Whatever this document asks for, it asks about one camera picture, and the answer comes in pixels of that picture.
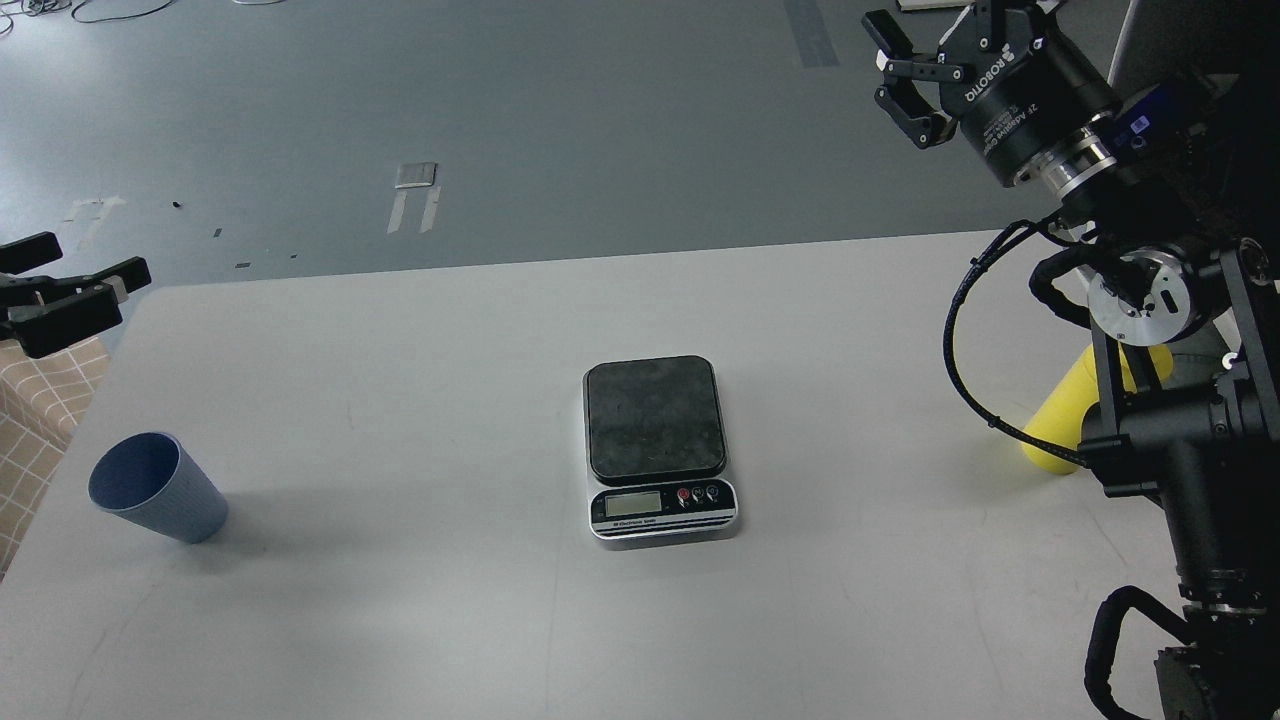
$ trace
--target white tape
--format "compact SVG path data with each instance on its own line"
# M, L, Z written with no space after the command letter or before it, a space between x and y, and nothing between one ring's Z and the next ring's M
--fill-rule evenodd
M422 210L422 225L417 229L424 233L435 227L435 211L440 206L440 186L426 191L426 210Z
M387 234L399 229L401 220L404 219L404 200L408 199L408 191L402 190L396 193L396 201L392 202L392 219L387 223Z
M106 218L110 217L111 210L114 210L116 205L128 205L128 202L120 196L108 197L106 200L102 199L77 200L76 202L72 204L70 214L63 222L74 223L79 217L81 208L86 205L99 205L97 217L93 218L93 223L88 227L88 231L84 232L84 237L81 238L79 243L76 246L76 250L83 250L91 242L93 242L93 238L97 237L99 231L102 229L102 223L105 223Z

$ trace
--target plastic cup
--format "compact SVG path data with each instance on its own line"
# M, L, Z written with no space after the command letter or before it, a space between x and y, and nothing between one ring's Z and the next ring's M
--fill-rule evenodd
M188 543L227 521L227 498L168 433L137 434L109 450L90 474L88 497L111 515Z

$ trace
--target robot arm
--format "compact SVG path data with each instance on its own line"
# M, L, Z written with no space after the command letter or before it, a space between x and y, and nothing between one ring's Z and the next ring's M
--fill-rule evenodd
M58 352L120 324L119 305L151 283L142 258L92 275L13 277L61 256L51 232L0 246L0 340L17 338L31 357Z
M932 147L959 129L1001 184L1039 178L1061 204L1059 227L1092 225L1085 242L1042 261L1029 283L1057 316L1092 332L1098 368L1100 402L1080 446L1055 450L1089 468L1108 496L1161 506L1187 605L1180 619L1135 588L1103 603L1085 669L1091 700L1108 719L1135 717L1111 700L1106 680L1120 618L1138 610L1184 643L1156 662L1167 719L1280 716L1280 296L1267 260L1277 233L1268 209L1230 190L1239 183L1222 151L1239 147L1249 127L1240 120L1248 115L1229 110L1252 106L1243 94L1274 88L1274 78L1248 64L1222 82L1188 72L1123 102L1030 0L974 3L936 55L915 53L884 10L863 24L883 55L876 102L911 142ZM922 81L938 85L941 110L920 95ZM1024 225L1014 242L1051 234L1043 223ZM977 275L1007 252L1005 241L975 260L952 315ZM1052 284L1075 269L1093 273L1088 306ZM1240 328L1235 363L1208 382L1161 387L1146 348L1226 311ZM1121 352L1137 393L1123 389Z

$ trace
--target white table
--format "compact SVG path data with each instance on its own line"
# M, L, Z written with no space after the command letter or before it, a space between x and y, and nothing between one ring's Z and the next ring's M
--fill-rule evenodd
M8 579L6 719L1094 717L1097 603L1176 603L1157 509L1052 478L951 391L943 314L989 233L161 290ZM979 284L960 361L1025 420L1088 338ZM716 366L736 537L586 529L580 380ZM228 496L183 546L93 510L173 432ZM1162 644L1114 684L1158 715Z

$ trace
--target black cable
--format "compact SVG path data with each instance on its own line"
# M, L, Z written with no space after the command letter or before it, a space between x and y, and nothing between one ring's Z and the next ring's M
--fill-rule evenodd
M1093 619L1089 651L1084 659L1084 692L1088 693L1093 707L1107 720L1143 720L1142 716L1120 707L1111 694L1111 667L1116 661L1116 646L1120 644L1120 624L1129 610L1142 612L1183 644L1192 644L1196 641L1190 624L1147 592L1125 585L1107 596Z
M18 3L18 1L20 1L20 0L8 0L5 3L0 3L0 17L3 17L6 20L9 20L9 24L4 29L0 29L0 37L4 37L6 35L9 35L10 32L13 32L13 26L14 26L13 15L10 15L9 13L6 13L5 9L4 9L4 6L5 5L13 5L14 3Z
M956 388L956 392L960 393L960 397L964 398L965 404L968 404L969 407L978 414L978 416L980 416L983 420L987 421L988 427L995 428L1023 443L1027 443L1037 450L1047 452L1055 457L1066 460L1068 462L1079 465L1082 468L1088 468L1089 464L1084 459L1084 455L1076 452L1075 450L1071 450L1069 447L1062 447L1061 445L1056 445L1041 439L1038 437L1029 436L1023 430L1002 420L1000 415L996 415L991 410L987 410L969 392L969 388L965 387L964 380L960 378L960 370L956 368L956 357L955 357L956 318L959 318L960 315L960 306L964 305L965 300L968 300L969 297L969 291L973 290L973 286L978 282L978 278L986 274L987 270L989 270L991 266L996 264L996 261L998 261L1001 258L1009 254L1009 251L1012 250L1014 247L1021 245L1021 242L1025 241L1027 238L1036 234L1041 234L1048 238L1056 237L1050 231L1050 224L1055 222L1055 219L1056 219L1055 215L1050 215L1048 218L1044 218L1039 223L1032 223L1030 220L1018 220L1010 223L1009 227L1006 227L1000 234L996 236L996 240L993 240L991 245L987 246L987 249L982 252L982 255L969 261L970 263L969 272L965 274L964 279L960 282L960 287L956 288L955 296L951 299L951 309L947 310L947 320L942 327L942 361L946 364L947 377L951 378L951 384Z
M78 5L76 5L74 8L72 8L72 19L76 20L76 22L78 22L78 23L84 23L84 24L109 23L109 22L114 22L114 20L132 20L134 18L145 18L145 17L147 17L150 14L159 13L160 10L164 10L169 5L173 5L174 3L177 3L178 0L165 0L165 4L160 5L159 8L152 8L152 9L147 10L147 12L145 12L145 13L136 13L133 15L111 15L111 17L108 17L108 18L93 18L93 19L90 19L90 20L82 20L78 17L76 17L76 13L81 12L84 8L84 5L88 5L93 0L81 0Z

